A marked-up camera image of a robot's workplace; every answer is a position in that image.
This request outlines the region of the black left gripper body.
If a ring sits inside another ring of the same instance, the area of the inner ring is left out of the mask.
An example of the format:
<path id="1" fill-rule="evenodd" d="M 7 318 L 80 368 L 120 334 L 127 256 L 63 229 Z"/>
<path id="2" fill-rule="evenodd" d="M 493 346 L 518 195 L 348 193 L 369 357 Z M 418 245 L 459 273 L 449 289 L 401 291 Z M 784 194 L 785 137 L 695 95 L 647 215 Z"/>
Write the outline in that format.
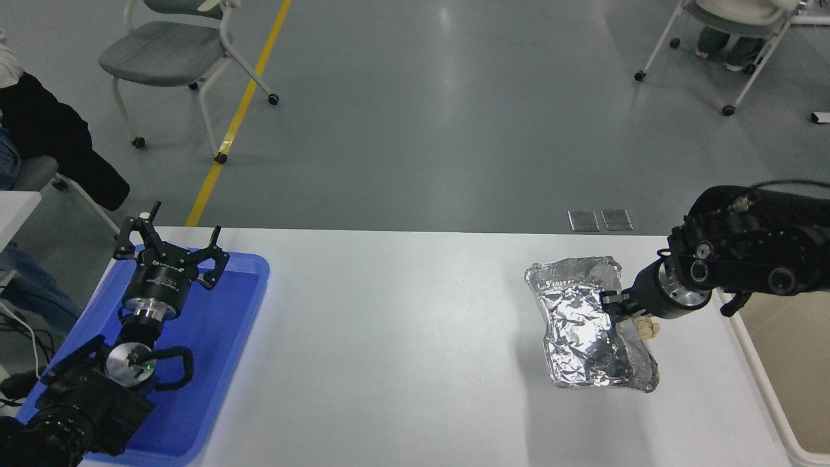
<path id="1" fill-rule="evenodd" d="M 184 308 L 193 281 L 199 275 L 195 264 L 181 264 L 180 257 L 143 250 L 136 258 L 136 271 L 122 296 L 122 305 L 135 311 L 163 304 L 166 314 L 179 314 Z"/>

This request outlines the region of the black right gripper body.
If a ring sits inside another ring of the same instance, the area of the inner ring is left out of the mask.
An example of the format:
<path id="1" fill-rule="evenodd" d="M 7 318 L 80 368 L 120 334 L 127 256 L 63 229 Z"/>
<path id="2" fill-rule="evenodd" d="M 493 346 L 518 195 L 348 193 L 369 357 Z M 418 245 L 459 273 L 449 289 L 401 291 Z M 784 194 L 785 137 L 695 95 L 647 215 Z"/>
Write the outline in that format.
<path id="1" fill-rule="evenodd" d="M 638 273 L 632 298 L 646 314 L 675 319 L 704 308 L 709 303 L 709 292 L 685 285 L 669 260 L 658 259 Z"/>

